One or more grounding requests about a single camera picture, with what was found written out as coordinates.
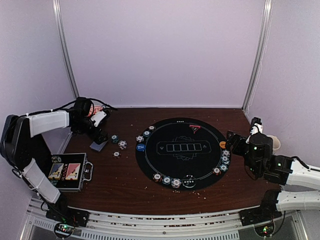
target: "poker chip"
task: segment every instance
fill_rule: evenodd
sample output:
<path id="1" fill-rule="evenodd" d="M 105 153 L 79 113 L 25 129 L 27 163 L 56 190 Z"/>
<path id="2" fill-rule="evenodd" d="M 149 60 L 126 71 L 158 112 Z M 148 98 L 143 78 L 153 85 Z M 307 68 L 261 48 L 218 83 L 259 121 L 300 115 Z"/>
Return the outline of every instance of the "poker chip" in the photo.
<path id="1" fill-rule="evenodd" d="M 180 188 L 180 186 L 181 186 L 181 181 L 180 181 L 180 179 L 178 179 L 178 178 L 173 179 L 172 182 L 171 182 L 171 186 L 172 186 L 174 189 Z"/>
<path id="2" fill-rule="evenodd" d="M 222 154 L 227 156 L 227 157 L 230 156 L 230 152 L 228 150 L 223 150 Z"/>
<path id="3" fill-rule="evenodd" d="M 62 159 L 61 159 L 61 157 L 59 157 L 59 156 L 52 156 L 52 157 L 51 157 L 51 161 L 52 161 L 54 164 L 56 164 L 56 163 L 61 163 L 61 162 L 62 162 Z"/>
<path id="4" fill-rule="evenodd" d="M 149 131 L 150 131 L 150 132 L 152 132 L 152 131 L 155 130 L 155 129 L 156 129 L 155 126 L 150 126 L 150 127 L 149 127 Z"/>
<path id="5" fill-rule="evenodd" d="M 171 178 L 168 177 L 168 176 L 165 176 L 163 179 L 162 179 L 162 183 L 164 185 L 169 185 L 171 183 Z"/>
<path id="6" fill-rule="evenodd" d="M 135 138 L 135 140 L 136 140 L 138 143 L 142 143 L 145 139 L 144 139 L 143 136 L 137 136 L 137 137 Z"/>
<path id="7" fill-rule="evenodd" d="M 144 145 L 143 143 L 138 144 L 135 149 L 139 152 L 144 152 L 146 149 L 146 145 Z"/>
<path id="8" fill-rule="evenodd" d="M 118 137 L 118 135 L 112 135 L 112 136 L 111 136 L 111 142 L 112 142 L 113 144 L 117 144 L 117 143 L 119 142 L 119 137 Z"/>
<path id="9" fill-rule="evenodd" d="M 228 167 L 226 165 L 224 165 L 224 164 L 221 164 L 220 165 L 220 169 L 225 172 L 225 171 L 228 170 Z"/>
<path id="10" fill-rule="evenodd" d="M 158 183 L 158 182 L 160 182 L 162 180 L 162 176 L 159 173 L 153 174 L 152 178 L 156 183 Z"/>
<path id="11" fill-rule="evenodd" d="M 150 132 L 149 131 L 144 131 L 142 135 L 147 138 L 147 137 L 150 136 Z"/>
<path id="12" fill-rule="evenodd" d="M 112 156 L 113 156 L 115 159 L 118 159 L 118 158 L 120 158 L 121 153 L 118 152 L 118 151 L 115 151 L 115 152 L 112 154 Z"/>
<path id="13" fill-rule="evenodd" d="M 227 156 L 222 156 L 221 159 L 222 159 L 222 161 L 224 161 L 224 162 L 229 160 Z"/>
<path id="14" fill-rule="evenodd" d="M 120 148 L 121 150 L 124 150 L 124 149 L 127 148 L 127 142 L 121 140 L 121 141 L 119 141 L 118 146 L 119 146 L 119 148 Z"/>
<path id="15" fill-rule="evenodd" d="M 229 165 L 230 164 L 230 161 L 229 160 L 227 160 L 227 161 L 222 161 L 224 164 L 226 164 L 226 165 Z"/>
<path id="16" fill-rule="evenodd" d="M 216 168 L 213 169 L 213 173 L 214 173 L 215 175 L 219 175 L 219 174 L 221 173 L 221 170 L 216 167 Z"/>

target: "dark wood tabletop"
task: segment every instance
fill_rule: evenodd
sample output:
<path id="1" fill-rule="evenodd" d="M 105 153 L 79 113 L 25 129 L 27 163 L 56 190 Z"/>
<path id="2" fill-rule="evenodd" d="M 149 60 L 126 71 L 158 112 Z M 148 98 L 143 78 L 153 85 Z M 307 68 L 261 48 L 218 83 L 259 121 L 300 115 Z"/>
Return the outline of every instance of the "dark wood tabletop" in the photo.
<path id="1" fill-rule="evenodd" d="M 91 182 L 85 182 L 82 192 L 66 193 L 72 207 L 138 215 L 177 215 L 214 213 L 254 207 L 260 204 L 269 189 L 279 185 L 247 176 L 244 160 L 236 155 L 224 177 L 217 183 L 197 191 L 174 191 L 147 178 L 136 161 L 136 136 L 153 123 L 168 118 L 194 118 L 204 121 L 223 135 L 227 130 L 243 136 L 249 134 L 248 123 L 241 109 L 216 108 L 121 108 L 112 111 L 104 126 L 109 136 L 118 135 L 127 141 L 127 149 L 107 143 L 101 152 L 89 148 L 92 141 L 86 135 L 70 140 L 66 153 L 87 153 L 93 163 Z M 113 152 L 120 151 L 115 159 Z"/>

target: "purple wall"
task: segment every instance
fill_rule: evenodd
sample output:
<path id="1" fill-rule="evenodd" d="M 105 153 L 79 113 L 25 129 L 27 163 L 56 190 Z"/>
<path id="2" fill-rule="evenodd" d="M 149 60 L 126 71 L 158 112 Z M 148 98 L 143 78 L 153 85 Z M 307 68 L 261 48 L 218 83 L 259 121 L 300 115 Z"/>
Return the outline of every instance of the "purple wall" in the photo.
<path id="1" fill-rule="evenodd" d="M 6 116 L 72 101 L 52 0 L 0 1 L 0 129 Z M 56 152 L 66 131 L 46 135 Z M 16 240 L 31 191 L 0 157 L 0 235 Z"/>
<path id="2" fill-rule="evenodd" d="M 261 65 L 248 117 L 262 118 L 264 132 L 278 136 L 279 154 L 320 167 L 320 1 L 275 2 Z M 320 239 L 319 211 L 304 216 L 310 239 Z"/>
<path id="3" fill-rule="evenodd" d="M 61 1 L 79 92 L 118 107 L 241 107 L 264 3 Z"/>

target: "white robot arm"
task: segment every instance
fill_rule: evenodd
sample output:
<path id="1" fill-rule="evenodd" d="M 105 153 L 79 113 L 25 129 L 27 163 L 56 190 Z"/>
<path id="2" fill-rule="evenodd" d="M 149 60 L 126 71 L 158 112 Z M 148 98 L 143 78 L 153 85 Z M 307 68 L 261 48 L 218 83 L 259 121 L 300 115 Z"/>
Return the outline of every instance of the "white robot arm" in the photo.
<path id="1" fill-rule="evenodd" d="M 269 190 L 261 205 L 240 212 L 242 225 L 250 225 L 279 217 L 288 210 L 320 210 L 320 167 L 309 166 L 299 157 L 273 155 L 273 140 L 262 133 L 261 119 L 251 121 L 250 136 L 243 137 L 232 131 L 227 133 L 226 147 L 244 158 L 255 179 L 280 185 L 295 185 L 314 191 L 288 192 Z"/>
<path id="2" fill-rule="evenodd" d="M 49 181 L 40 167 L 52 165 L 50 151 L 41 134 L 70 127 L 75 134 L 87 134 L 96 144 L 105 144 L 108 135 L 99 128 L 99 125 L 110 114 L 107 108 L 97 113 L 91 111 L 93 105 L 91 99 L 78 97 L 71 102 L 74 106 L 68 109 L 64 108 L 65 105 L 23 116 L 9 115 L 4 124 L 0 143 L 1 155 L 13 167 L 12 172 L 23 178 L 31 189 L 38 192 L 47 205 L 51 206 L 54 217 L 58 214 L 68 218 L 70 211 L 66 198 Z M 47 149 L 44 152 L 49 151 L 49 154 L 41 154 L 43 148 Z"/>

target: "blue poker chip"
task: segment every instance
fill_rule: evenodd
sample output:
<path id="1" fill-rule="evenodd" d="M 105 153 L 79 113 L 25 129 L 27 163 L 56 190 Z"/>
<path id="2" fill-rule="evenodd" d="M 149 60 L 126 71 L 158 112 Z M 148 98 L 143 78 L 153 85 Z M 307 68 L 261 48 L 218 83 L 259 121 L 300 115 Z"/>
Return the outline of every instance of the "blue poker chip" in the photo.
<path id="1" fill-rule="evenodd" d="M 136 149 L 139 151 L 139 152 L 144 152 L 146 150 L 146 145 L 140 143 L 136 146 Z"/>

